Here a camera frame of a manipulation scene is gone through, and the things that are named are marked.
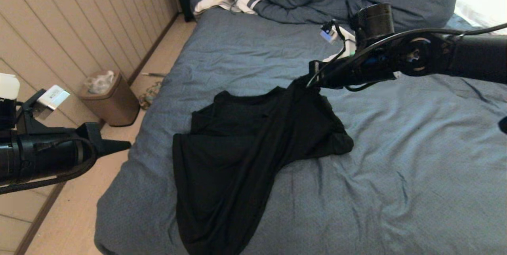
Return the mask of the white pillow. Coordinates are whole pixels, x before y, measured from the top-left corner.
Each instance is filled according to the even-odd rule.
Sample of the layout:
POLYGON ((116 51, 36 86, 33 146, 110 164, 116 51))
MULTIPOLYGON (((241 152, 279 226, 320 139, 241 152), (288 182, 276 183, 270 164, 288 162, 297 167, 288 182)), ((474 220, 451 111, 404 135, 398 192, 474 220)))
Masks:
POLYGON ((456 0, 454 13, 475 27, 507 23, 507 0, 456 0))

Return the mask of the patterned item on floor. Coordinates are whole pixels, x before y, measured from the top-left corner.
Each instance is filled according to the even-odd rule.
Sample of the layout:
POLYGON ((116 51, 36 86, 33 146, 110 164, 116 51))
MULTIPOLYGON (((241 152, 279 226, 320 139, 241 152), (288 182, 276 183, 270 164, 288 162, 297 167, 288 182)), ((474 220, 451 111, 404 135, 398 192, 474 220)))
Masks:
POLYGON ((161 86, 162 81, 156 82, 154 85, 148 87, 143 94, 139 95, 138 102, 142 110, 148 110, 148 108, 153 104, 154 99, 161 89, 161 86))

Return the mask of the blue bed sheet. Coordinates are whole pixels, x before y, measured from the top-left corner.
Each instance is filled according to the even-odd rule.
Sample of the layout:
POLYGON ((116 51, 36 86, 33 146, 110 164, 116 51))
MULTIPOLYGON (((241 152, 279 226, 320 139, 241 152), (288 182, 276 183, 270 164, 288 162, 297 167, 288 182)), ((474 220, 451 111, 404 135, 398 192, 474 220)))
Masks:
MULTIPOLYGON (((106 255, 187 252, 175 218, 172 136, 221 91, 265 94, 339 51, 319 25, 207 10, 97 204, 106 255)), ((241 255, 507 255, 507 86, 430 75, 323 89, 352 152, 282 169, 241 255)))

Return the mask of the black moon print T-shirt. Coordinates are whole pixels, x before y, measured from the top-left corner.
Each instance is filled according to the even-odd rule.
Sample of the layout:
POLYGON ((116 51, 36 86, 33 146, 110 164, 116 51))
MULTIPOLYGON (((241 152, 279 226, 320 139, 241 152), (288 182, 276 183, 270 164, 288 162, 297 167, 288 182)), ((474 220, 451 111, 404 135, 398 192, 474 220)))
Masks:
POLYGON ((343 155, 353 139, 308 76, 264 95, 221 91, 173 136, 176 220, 190 255, 239 255, 255 233, 277 173, 343 155))

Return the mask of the clear plastic bin liner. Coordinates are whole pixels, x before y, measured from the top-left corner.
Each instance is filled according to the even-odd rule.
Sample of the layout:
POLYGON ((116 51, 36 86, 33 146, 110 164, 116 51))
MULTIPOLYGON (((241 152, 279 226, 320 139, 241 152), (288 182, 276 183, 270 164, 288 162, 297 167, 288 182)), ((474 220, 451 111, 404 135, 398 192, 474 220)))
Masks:
POLYGON ((84 82, 88 93, 105 94, 113 84, 115 73, 111 70, 103 72, 95 77, 91 76, 84 82))

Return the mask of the brown trash bin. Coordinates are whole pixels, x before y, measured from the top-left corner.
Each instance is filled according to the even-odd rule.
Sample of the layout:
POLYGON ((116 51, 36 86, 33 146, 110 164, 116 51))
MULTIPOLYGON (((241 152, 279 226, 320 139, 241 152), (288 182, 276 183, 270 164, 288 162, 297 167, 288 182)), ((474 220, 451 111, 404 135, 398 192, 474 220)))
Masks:
MULTIPOLYGON (((98 71, 90 77, 106 71, 109 70, 98 71)), ((113 72, 115 73, 113 84, 105 94, 90 94, 83 84, 78 97, 88 109, 110 126, 129 126, 136 120, 141 106, 121 73, 113 72)))

